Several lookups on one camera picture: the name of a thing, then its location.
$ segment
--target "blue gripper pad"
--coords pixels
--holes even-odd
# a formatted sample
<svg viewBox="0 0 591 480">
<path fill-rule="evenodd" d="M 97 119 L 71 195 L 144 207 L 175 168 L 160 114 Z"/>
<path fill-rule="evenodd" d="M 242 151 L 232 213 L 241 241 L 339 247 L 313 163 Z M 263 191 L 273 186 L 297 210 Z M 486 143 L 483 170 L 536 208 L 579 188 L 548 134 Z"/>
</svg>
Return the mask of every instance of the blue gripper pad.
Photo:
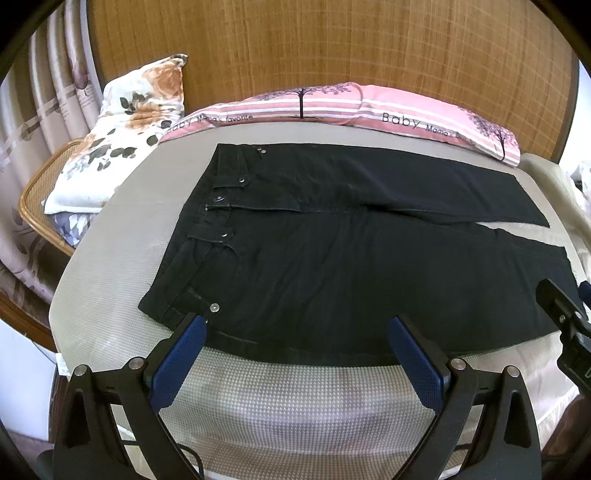
<svg viewBox="0 0 591 480">
<path fill-rule="evenodd" d="M 591 309 L 591 285 L 587 280 L 582 281 L 579 285 L 579 298 Z"/>
<path fill-rule="evenodd" d="M 398 317 L 388 323 L 388 341 L 423 406 L 439 414 L 444 406 L 444 379 Z"/>
<path fill-rule="evenodd" d="M 152 377 L 150 405 L 156 413 L 172 405 L 184 379 L 205 345 L 207 324 L 196 316 Z"/>
</svg>

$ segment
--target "tree print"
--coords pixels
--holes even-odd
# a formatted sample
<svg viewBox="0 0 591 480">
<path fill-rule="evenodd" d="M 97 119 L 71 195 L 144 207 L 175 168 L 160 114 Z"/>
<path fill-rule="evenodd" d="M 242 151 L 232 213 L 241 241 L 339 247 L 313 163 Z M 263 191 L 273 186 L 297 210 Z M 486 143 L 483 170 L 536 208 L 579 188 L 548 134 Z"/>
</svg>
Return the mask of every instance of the tree print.
<svg viewBox="0 0 591 480">
<path fill-rule="evenodd" d="M 475 114 L 467 108 L 460 108 L 460 110 L 463 110 L 468 114 L 468 118 L 482 135 L 491 140 L 499 141 L 501 150 L 503 151 L 503 158 L 501 160 L 505 159 L 505 144 L 517 147 L 517 140 L 510 130 L 494 124 L 493 122 L 489 122 L 487 119 L 482 118 L 480 115 Z"/>
<path fill-rule="evenodd" d="M 257 95 L 257 100 L 272 100 L 274 98 L 289 95 L 295 93 L 300 98 L 300 118 L 304 118 L 304 95 L 308 93 L 321 92 L 321 93 L 332 93 L 338 95 L 343 92 L 350 92 L 348 83 L 337 83 L 336 85 L 321 85 L 316 87 L 298 87 L 291 88 L 288 90 L 279 90 L 277 92 L 263 93 Z"/>
</svg>

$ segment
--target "black jeans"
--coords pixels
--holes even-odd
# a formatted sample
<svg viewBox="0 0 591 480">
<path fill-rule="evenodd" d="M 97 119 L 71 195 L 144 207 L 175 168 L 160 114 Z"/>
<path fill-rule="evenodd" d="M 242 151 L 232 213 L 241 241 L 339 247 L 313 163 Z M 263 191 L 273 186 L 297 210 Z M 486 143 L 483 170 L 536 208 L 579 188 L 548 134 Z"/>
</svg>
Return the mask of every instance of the black jeans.
<svg viewBox="0 0 591 480">
<path fill-rule="evenodd" d="M 450 355 L 555 330 L 535 302 L 577 285 L 564 248 L 476 222 L 548 226 L 512 175 L 341 145 L 218 145 L 139 308 L 207 346 L 289 364 L 395 364 L 407 314 Z"/>
</svg>

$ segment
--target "floral pillow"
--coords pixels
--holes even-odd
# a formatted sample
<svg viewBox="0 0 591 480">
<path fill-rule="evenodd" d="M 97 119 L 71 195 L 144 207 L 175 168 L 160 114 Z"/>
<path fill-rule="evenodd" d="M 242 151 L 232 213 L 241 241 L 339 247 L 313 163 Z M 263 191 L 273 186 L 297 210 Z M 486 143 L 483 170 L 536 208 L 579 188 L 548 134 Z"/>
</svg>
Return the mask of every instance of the floral pillow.
<svg viewBox="0 0 591 480">
<path fill-rule="evenodd" d="M 95 127 L 78 145 L 45 202 L 45 213 L 98 213 L 184 112 L 183 54 L 109 82 Z"/>
</svg>

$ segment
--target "bed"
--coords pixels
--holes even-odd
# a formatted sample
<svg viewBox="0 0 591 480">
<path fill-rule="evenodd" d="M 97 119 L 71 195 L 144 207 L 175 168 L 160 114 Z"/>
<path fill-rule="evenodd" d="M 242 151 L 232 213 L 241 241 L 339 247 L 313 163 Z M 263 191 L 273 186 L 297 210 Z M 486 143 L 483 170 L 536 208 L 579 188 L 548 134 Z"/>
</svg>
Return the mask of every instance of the bed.
<svg viewBox="0 0 591 480">
<path fill-rule="evenodd" d="M 50 323 L 70 371 L 120 368 L 146 356 L 170 331 L 137 309 L 187 196 L 218 143 L 319 143 L 406 150 L 515 176 L 550 227 L 496 223 L 515 235 L 565 247 L 577 283 L 586 279 L 569 233 L 526 172 L 454 145 L 310 123 L 232 125 L 161 144 L 95 220 L 57 289 Z M 513 364 L 524 375 L 543 446 L 576 387 L 558 370 L 556 333 L 468 356 L 478 369 Z M 123 434 L 132 435 L 115 407 Z M 175 403 L 161 416 L 175 440 L 197 451 L 210 478 L 392 478 L 433 418 L 401 367 L 331 368 L 266 364 L 204 349 Z M 462 442 L 474 434 L 473 409 Z M 463 453 L 456 452 L 445 475 Z M 138 452 L 141 473 L 149 475 Z"/>
</svg>

